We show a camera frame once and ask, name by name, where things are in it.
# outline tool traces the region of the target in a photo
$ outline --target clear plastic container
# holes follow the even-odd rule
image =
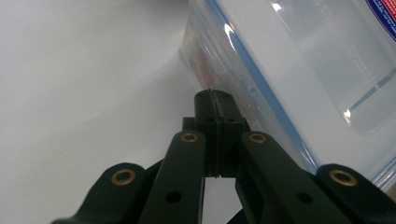
[[[306,170],[340,163],[387,190],[396,179],[391,2],[190,0],[182,54],[205,88],[232,93],[252,129]]]

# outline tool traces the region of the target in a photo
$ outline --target white table surface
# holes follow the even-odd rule
[[[197,81],[179,46],[187,0],[0,0],[0,223],[77,212],[101,173],[163,158]],[[204,223],[240,208],[207,179]]]

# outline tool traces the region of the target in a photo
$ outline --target container label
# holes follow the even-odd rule
[[[396,40],[396,0],[366,0],[376,18]]]

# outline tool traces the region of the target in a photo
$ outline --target red label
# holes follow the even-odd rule
[[[382,0],[390,15],[396,20],[396,0]]]

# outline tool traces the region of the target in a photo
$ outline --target brass screw insert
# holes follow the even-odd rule
[[[251,134],[248,139],[254,143],[264,143],[267,138],[261,133],[253,133]]]
[[[111,183],[116,186],[125,186],[130,184],[136,178],[136,172],[131,169],[118,170],[111,176]]]
[[[184,133],[181,135],[181,140],[183,140],[183,142],[193,143],[198,140],[198,135],[195,133]]]
[[[354,187],[358,185],[358,180],[355,178],[355,176],[342,170],[331,170],[330,177],[333,181],[347,187]]]

